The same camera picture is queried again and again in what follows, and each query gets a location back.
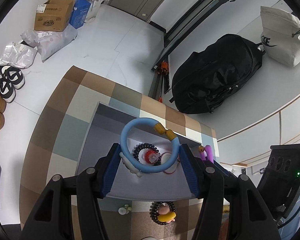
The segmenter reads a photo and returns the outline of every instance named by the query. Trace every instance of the blue gripper pad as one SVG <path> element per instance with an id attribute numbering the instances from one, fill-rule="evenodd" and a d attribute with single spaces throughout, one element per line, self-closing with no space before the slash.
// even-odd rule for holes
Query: blue gripper pad
<path id="1" fill-rule="evenodd" d="M 179 159 L 190 189 L 196 198 L 203 198 L 203 171 L 197 163 L 188 145 L 180 145 Z"/>
<path id="2" fill-rule="evenodd" d="M 105 197 L 111 190 L 121 161 L 121 157 L 119 156 L 120 152 L 120 144 L 114 143 L 103 163 L 98 167 L 97 178 L 99 183 L 102 182 L 100 191 L 102 197 Z"/>

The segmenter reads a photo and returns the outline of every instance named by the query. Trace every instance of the black spiral hair tie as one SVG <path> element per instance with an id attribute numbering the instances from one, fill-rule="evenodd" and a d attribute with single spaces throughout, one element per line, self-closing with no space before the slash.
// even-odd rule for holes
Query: black spiral hair tie
<path id="1" fill-rule="evenodd" d="M 142 144 L 138 144 L 136 145 L 136 147 L 133 149 L 132 151 L 132 155 L 133 157 L 138 161 L 139 161 L 139 153 L 141 150 L 143 149 L 149 149 L 149 150 L 153 150 L 157 153 L 159 153 L 159 150 L 157 149 L 157 147 L 155 147 L 154 145 L 152 145 L 151 143 L 142 143 Z M 161 156 L 159 156 L 159 159 L 154 163 L 154 166 L 158 166 L 161 164 Z"/>
<path id="2" fill-rule="evenodd" d="M 167 202 L 153 202 L 152 206 L 150 208 L 150 217 L 151 217 L 151 219 L 152 219 L 153 222 L 155 222 L 156 224 L 161 225 L 161 226 L 168 225 L 168 223 L 166 223 L 166 222 L 160 222 L 158 220 L 158 216 L 159 216 L 158 208 L 163 203 L 167 203 L 168 204 L 170 212 L 173 212 L 173 211 L 175 212 L 176 211 L 176 208 L 175 208 L 175 206 L 174 206 L 174 204 L 173 204 L 172 201 L 167 201 Z"/>

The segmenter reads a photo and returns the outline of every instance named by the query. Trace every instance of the white tote bag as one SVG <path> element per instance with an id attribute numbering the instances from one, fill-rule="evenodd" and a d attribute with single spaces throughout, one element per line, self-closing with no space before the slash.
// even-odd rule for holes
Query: white tote bag
<path id="1" fill-rule="evenodd" d="M 295 66 L 300 62 L 300 20 L 275 8 L 261 6 L 261 42 L 273 59 Z"/>

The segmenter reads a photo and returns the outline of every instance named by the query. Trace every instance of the blue ring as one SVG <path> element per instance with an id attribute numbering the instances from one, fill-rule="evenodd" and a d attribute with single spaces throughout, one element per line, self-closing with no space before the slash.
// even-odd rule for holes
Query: blue ring
<path id="1" fill-rule="evenodd" d="M 157 173 L 161 171 L 165 171 L 166 169 L 170 168 L 178 158 L 179 154 L 179 138 L 175 137 L 171 143 L 172 143 L 172 153 L 170 158 L 167 162 L 159 165 L 159 166 L 148 166 L 145 164 L 142 164 L 138 162 L 130 153 L 127 145 L 127 137 L 128 133 L 131 130 L 132 127 L 138 125 L 138 124 L 146 124 L 149 126 L 154 127 L 157 123 L 159 123 L 157 120 L 147 117 L 139 117 L 137 119 L 133 119 L 130 122 L 128 122 L 125 127 L 122 129 L 121 135 L 120 135 L 120 146 L 121 151 L 123 155 L 131 162 L 131 164 L 137 168 L 139 171 L 146 172 L 146 173 Z"/>

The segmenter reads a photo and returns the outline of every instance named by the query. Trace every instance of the white tile floor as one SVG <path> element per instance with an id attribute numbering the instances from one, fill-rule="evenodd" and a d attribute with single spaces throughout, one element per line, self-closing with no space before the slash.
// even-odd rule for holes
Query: white tile floor
<path id="1" fill-rule="evenodd" d="M 107 5 L 97 19 L 78 29 L 77 38 L 44 63 L 38 54 L 23 70 L 25 86 L 4 112 L 0 130 L 0 221 L 19 223 L 19 185 L 24 156 L 50 95 L 72 66 L 107 77 L 148 95 L 152 64 L 163 49 L 163 33 Z"/>

